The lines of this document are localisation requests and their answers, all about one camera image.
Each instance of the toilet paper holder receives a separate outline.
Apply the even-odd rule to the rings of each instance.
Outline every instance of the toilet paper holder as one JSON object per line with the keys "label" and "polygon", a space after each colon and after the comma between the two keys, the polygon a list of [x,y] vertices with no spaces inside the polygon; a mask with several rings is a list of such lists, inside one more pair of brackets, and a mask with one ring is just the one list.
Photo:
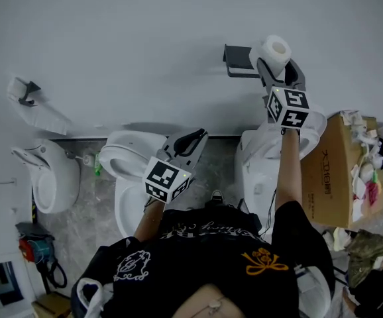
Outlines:
{"label": "toilet paper holder", "polygon": [[229,77],[259,78],[261,79],[262,85],[266,87],[268,94],[274,86],[306,91],[305,75],[293,59],[290,59],[286,64],[284,81],[277,80],[268,65],[261,58],[258,59],[258,69],[253,69],[249,60],[250,50],[251,47],[225,45],[223,61],[227,67]]}
{"label": "toilet paper holder", "polygon": [[19,98],[18,102],[21,105],[24,105],[27,107],[34,107],[34,106],[36,106],[34,100],[27,101],[27,98],[28,98],[30,93],[40,91],[41,87],[39,87],[38,85],[36,85],[32,81],[30,81],[28,83],[24,83],[24,84],[26,85],[27,89],[25,90],[25,95],[22,98]]}

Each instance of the cloth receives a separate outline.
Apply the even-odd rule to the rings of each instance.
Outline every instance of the cloth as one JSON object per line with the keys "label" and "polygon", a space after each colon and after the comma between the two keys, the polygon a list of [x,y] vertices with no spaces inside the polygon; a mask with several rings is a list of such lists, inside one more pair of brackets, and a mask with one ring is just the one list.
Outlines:
{"label": "cloth", "polygon": [[324,317],[331,304],[331,292],[324,275],[315,266],[295,268],[299,289],[299,311],[301,317]]}
{"label": "cloth", "polygon": [[297,201],[286,203],[277,210],[272,246],[297,265],[319,268],[334,294],[336,280],[330,251]]}
{"label": "cloth", "polygon": [[378,199],[378,195],[380,194],[380,190],[378,188],[379,184],[374,182],[368,183],[367,190],[368,190],[368,199],[370,200],[370,206],[372,206],[372,204],[374,204]]}
{"label": "cloth", "polygon": [[383,270],[373,270],[350,293],[360,305],[355,310],[355,315],[364,317],[383,317]]}
{"label": "cloth", "polygon": [[[95,293],[90,301],[84,294],[84,289],[88,286],[95,288]],[[77,284],[77,296],[81,304],[87,308],[84,318],[98,318],[103,306],[113,297],[113,284],[102,286],[97,280],[81,278]]]}
{"label": "cloth", "polygon": [[383,236],[360,230],[346,251],[349,253],[348,284],[355,288],[371,272],[377,257],[383,256]]}
{"label": "cloth", "polygon": [[[276,215],[277,239],[273,235],[272,246],[258,236],[249,215],[231,207],[166,211],[157,239],[140,243],[131,237],[101,247],[82,278],[101,284],[113,282],[113,299],[105,305],[102,317],[171,317],[205,284],[217,286],[247,317],[299,317],[300,290],[294,268],[303,265],[306,287],[301,292],[309,294],[317,286],[322,288],[325,274],[333,276],[333,267],[328,270],[328,260],[318,257],[317,249],[328,249],[321,235],[307,227],[310,224],[300,204],[283,207],[283,211],[277,211],[282,214]],[[303,233],[279,233],[287,227],[281,221],[296,213],[300,213],[296,220],[301,223],[295,228],[302,227]],[[288,234],[293,234],[289,238],[298,239],[300,246],[309,245],[315,251],[309,256],[297,249],[288,251],[291,245],[284,245]],[[306,266],[322,269],[314,276],[316,272],[311,273]],[[76,288],[77,284],[72,290],[72,305],[77,306],[73,313],[83,317],[86,310]],[[94,293],[84,295],[90,300]],[[306,309],[313,312],[310,303],[306,304]]]}

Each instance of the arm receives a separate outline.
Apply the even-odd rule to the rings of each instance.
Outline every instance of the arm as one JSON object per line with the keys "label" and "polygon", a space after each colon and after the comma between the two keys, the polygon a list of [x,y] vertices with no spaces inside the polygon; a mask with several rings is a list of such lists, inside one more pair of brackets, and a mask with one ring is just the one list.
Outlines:
{"label": "arm", "polygon": [[345,300],[345,303],[346,305],[348,306],[348,308],[353,312],[355,313],[355,310],[356,308],[358,307],[357,304],[355,304],[350,298],[349,298],[349,295],[348,295],[348,291],[346,290],[346,286],[343,288],[343,300]]}
{"label": "arm", "polygon": [[302,178],[299,159],[299,134],[286,129],[283,136],[280,170],[278,171],[276,210],[288,201],[302,204]]}
{"label": "arm", "polygon": [[164,214],[164,208],[165,204],[159,200],[154,201],[146,208],[140,224],[138,224],[134,233],[134,237],[138,241],[144,242],[156,236],[162,215]]}

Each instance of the bracelet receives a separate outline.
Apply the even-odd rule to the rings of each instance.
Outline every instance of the bracelet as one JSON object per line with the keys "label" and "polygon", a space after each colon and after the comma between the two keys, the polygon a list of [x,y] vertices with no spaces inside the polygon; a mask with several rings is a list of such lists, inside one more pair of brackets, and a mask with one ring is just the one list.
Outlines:
{"label": "bracelet", "polygon": [[[286,130],[290,130],[290,129],[287,129],[286,127],[283,127],[283,128],[282,128],[282,135],[285,135]],[[296,131],[298,132],[299,142],[300,142],[300,130],[296,129]]]}
{"label": "bracelet", "polygon": [[147,209],[147,207],[148,207],[149,205],[152,205],[152,204],[153,204],[154,202],[156,202],[156,201],[159,201],[159,199],[150,197],[149,201],[148,201],[147,204],[144,206],[143,212],[146,211],[146,209]]}

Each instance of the green object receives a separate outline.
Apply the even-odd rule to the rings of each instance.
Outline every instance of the green object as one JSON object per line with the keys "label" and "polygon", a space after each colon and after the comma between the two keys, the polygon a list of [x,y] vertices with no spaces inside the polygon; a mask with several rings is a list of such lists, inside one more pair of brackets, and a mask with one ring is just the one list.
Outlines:
{"label": "green object", "polygon": [[99,153],[97,153],[94,160],[94,174],[96,176],[100,176],[100,171],[101,171],[101,164],[99,162]]}
{"label": "green object", "polygon": [[372,174],[372,182],[375,184],[378,182],[378,174],[376,170],[374,170],[374,173]]}
{"label": "green object", "polygon": [[359,230],[346,251],[349,253],[348,285],[355,289],[371,272],[374,261],[383,256],[383,236]]}

